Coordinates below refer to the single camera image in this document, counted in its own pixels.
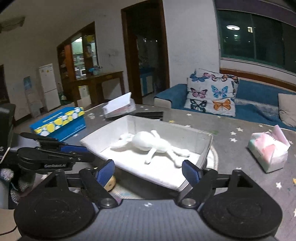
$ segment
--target white plush toy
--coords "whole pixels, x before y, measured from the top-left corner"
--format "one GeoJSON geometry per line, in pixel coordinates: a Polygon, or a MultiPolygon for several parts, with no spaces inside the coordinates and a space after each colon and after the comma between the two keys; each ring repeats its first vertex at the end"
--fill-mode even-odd
{"type": "Polygon", "coordinates": [[[183,159],[178,158],[177,155],[188,157],[190,151],[187,149],[180,149],[172,146],[168,141],[161,139],[157,131],[152,130],[151,133],[146,131],[138,132],[133,135],[131,133],[123,134],[120,136],[121,140],[111,145],[112,149],[124,147],[127,143],[131,142],[132,145],[142,151],[149,151],[145,163],[149,164],[155,152],[167,153],[174,161],[176,167],[181,167],[183,159]]]}

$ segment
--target pillow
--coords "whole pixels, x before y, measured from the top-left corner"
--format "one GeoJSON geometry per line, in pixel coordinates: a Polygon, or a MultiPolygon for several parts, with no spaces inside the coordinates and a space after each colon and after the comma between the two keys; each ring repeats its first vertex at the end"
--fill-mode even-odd
{"type": "Polygon", "coordinates": [[[187,78],[184,108],[219,115],[235,116],[234,98],[239,78],[199,69],[187,78]]]}
{"type": "Polygon", "coordinates": [[[278,94],[279,117],[287,126],[296,127],[296,95],[278,94]]]}

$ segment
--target dark doorway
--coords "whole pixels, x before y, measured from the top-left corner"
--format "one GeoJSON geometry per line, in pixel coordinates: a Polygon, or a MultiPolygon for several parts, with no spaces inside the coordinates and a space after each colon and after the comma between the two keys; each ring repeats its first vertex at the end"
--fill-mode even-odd
{"type": "Polygon", "coordinates": [[[136,104],[153,105],[155,94],[170,87],[162,0],[121,10],[128,84],[136,104]]]}
{"type": "Polygon", "coordinates": [[[9,97],[4,79],[4,67],[0,65],[0,104],[3,103],[9,103],[9,97]]]}

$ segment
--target blue gripper pad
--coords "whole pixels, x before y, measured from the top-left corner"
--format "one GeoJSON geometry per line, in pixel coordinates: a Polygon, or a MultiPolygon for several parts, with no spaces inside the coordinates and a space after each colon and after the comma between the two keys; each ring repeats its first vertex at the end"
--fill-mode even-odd
{"type": "Polygon", "coordinates": [[[96,174],[95,178],[101,186],[105,186],[115,171],[115,163],[113,160],[108,160],[106,164],[96,174]]]}
{"type": "Polygon", "coordinates": [[[188,160],[182,163],[182,173],[189,184],[194,187],[202,178],[202,170],[188,160]]]}
{"type": "Polygon", "coordinates": [[[84,146],[74,146],[74,145],[66,145],[61,147],[61,151],[65,153],[70,153],[70,152],[88,152],[87,148],[84,146]]]}

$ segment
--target gray tablecloth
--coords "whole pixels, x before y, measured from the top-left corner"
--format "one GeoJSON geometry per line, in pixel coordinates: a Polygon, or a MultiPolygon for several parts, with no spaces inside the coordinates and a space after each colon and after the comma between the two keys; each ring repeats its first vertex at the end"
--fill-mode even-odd
{"type": "MultiPolygon", "coordinates": [[[[283,210],[283,220],[276,238],[280,241],[296,239],[296,217],[294,217],[296,186],[293,184],[293,178],[296,178],[296,132],[283,130],[286,138],[295,144],[292,144],[289,149],[288,161],[285,167],[266,174],[247,149],[247,145],[252,133],[268,131],[271,129],[270,126],[217,115],[161,107],[137,105],[137,111],[164,111],[164,121],[213,133],[213,146],[219,156],[218,172],[230,174],[233,169],[241,168],[242,171],[255,180],[277,201],[283,210]],[[279,182],[281,183],[281,189],[276,187],[276,183],[279,182]]],[[[79,140],[109,123],[103,117],[101,106],[86,111],[84,118],[87,128],[80,131],[78,135],[69,138],[66,141],[67,143],[78,145],[79,140]]],[[[83,164],[77,163],[74,167],[79,170],[83,167],[83,164]]]]}

